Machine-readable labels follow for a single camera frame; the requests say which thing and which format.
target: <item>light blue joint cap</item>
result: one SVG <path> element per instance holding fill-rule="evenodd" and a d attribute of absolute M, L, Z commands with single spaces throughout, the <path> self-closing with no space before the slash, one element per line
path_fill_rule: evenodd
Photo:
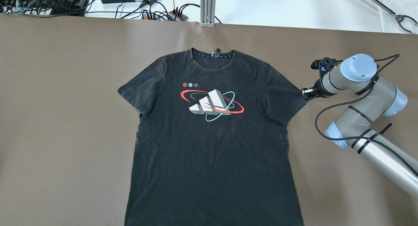
<path fill-rule="evenodd" d="M 384 116 L 393 116 L 399 111 L 401 111 L 405 106 L 406 103 L 408 103 L 408 97 L 400 89 L 396 88 L 396 95 L 393 100 L 393 104 L 391 107 L 383 113 Z"/>
<path fill-rule="evenodd" d="M 325 131 L 325 134 L 330 138 L 344 138 L 341 133 L 339 132 L 339 129 L 335 122 L 332 122 L 331 125 L 328 127 L 328 129 Z M 340 146 L 342 149 L 346 149 L 348 147 L 348 144 L 345 140 L 333 140 L 333 142 Z"/>
<path fill-rule="evenodd" d="M 344 60 L 340 65 L 341 74 L 350 81 L 370 80 L 378 69 L 375 60 L 366 54 L 357 54 Z"/>

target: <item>black t-shirt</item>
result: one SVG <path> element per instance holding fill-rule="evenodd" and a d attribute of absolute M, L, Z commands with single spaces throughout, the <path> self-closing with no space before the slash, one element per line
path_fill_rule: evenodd
<path fill-rule="evenodd" d="M 191 48 L 118 92 L 141 113 L 126 226 L 303 225 L 286 125 L 307 101 L 269 64 Z"/>

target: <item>graphic print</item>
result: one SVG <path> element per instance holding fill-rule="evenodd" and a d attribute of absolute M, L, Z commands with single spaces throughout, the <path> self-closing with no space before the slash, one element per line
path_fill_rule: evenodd
<path fill-rule="evenodd" d="M 227 94 L 231 94 L 232 99 L 226 97 L 225 95 Z M 186 96 L 190 97 L 194 101 L 197 101 L 198 103 L 188 107 L 188 109 L 194 114 L 205 114 L 206 121 L 214 121 L 222 115 L 231 115 L 233 113 L 244 112 L 244 107 L 242 107 L 240 103 L 234 100 L 235 93 L 233 91 L 228 91 L 224 94 L 221 94 L 221 92 L 217 89 L 209 92 L 203 90 L 187 89 L 182 91 L 180 95 L 189 103 L 191 102 L 186 98 Z"/>

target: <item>t-shirt sleeve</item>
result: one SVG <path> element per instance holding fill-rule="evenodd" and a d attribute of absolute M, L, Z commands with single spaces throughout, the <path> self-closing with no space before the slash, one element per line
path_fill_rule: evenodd
<path fill-rule="evenodd" d="M 267 114 L 282 125 L 287 125 L 308 102 L 296 86 L 267 63 L 261 71 L 261 83 L 267 101 Z"/>
<path fill-rule="evenodd" d="M 119 94 L 147 118 L 164 78 L 164 63 L 157 59 L 118 89 Z"/>

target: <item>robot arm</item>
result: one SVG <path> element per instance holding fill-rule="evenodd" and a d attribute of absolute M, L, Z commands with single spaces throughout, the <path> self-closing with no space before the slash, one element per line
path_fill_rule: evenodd
<path fill-rule="evenodd" d="M 380 77 L 383 68 L 377 71 L 374 59 L 365 54 L 354 55 L 342 62 L 330 58 L 316 60 L 311 68 L 319 70 L 320 79 L 310 89 L 302 89 L 307 99 L 328 98 L 345 89 L 351 89 L 359 96 L 332 122 L 326 135 L 318 132 L 343 149 L 352 147 L 418 199 L 418 162 L 370 128 L 381 114 L 393 116 L 402 110 L 408 101 L 406 95 Z"/>

